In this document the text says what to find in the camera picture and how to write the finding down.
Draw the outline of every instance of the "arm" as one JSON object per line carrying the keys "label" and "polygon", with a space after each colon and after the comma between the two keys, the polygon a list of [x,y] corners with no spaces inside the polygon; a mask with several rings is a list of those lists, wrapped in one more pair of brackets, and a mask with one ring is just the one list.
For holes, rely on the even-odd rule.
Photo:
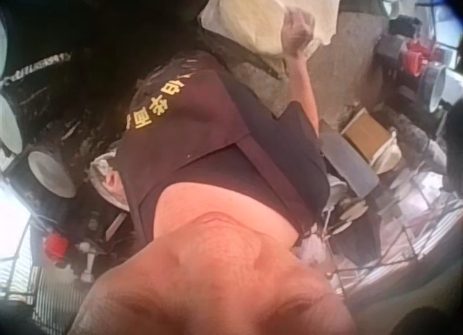
{"label": "arm", "polygon": [[289,77],[289,98],[299,101],[318,135],[318,111],[303,54],[313,39],[314,19],[301,11],[288,11],[281,30],[281,43]]}

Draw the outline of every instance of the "concrete floor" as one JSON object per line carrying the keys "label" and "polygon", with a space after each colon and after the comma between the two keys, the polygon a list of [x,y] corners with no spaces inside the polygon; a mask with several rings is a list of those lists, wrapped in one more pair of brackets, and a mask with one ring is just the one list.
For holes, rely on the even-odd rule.
{"label": "concrete floor", "polygon": [[[331,44],[320,47],[307,63],[320,118],[334,129],[357,104],[371,107],[380,99],[381,68],[373,61],[375,42],[388,20],[365,13],[344,12]],[[232,72],[248,84],[275,115],[288,104],[287,79],[276,80],[264,71],[243,63]]]}

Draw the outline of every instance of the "man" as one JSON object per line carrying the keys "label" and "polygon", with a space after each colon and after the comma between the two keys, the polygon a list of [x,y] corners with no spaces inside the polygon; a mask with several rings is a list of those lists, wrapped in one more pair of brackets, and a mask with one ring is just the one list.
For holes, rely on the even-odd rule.
{"label": "man", "polygon": [[95,283],[71,334],[354,332],[328,281],[289,251],[329,194],[305,19],[285,17],[292,102],[279,119],[207,54],[148,76],[116,157],[122,182],[108,180],[145,247]]}

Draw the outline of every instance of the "hand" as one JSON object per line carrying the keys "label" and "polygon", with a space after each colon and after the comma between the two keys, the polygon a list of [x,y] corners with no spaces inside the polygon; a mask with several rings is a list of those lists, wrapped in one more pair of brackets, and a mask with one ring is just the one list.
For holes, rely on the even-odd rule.
{"label": "hand", "polygon": [[313,39],[315,19],[300,9],[289,9],[284,15],[281,29],[283,53],[290,58],[303,56],[304,50]]}

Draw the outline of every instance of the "fist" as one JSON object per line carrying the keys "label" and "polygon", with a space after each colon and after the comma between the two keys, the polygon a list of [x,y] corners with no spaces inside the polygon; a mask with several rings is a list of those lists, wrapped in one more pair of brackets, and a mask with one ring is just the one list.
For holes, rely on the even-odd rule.
{"label": "fist", "polygon": [[315,18],[300,9],[289,9],[284,15],[281,29],[281,45],[285,56],[298,57],[303,55],[313,39]]}

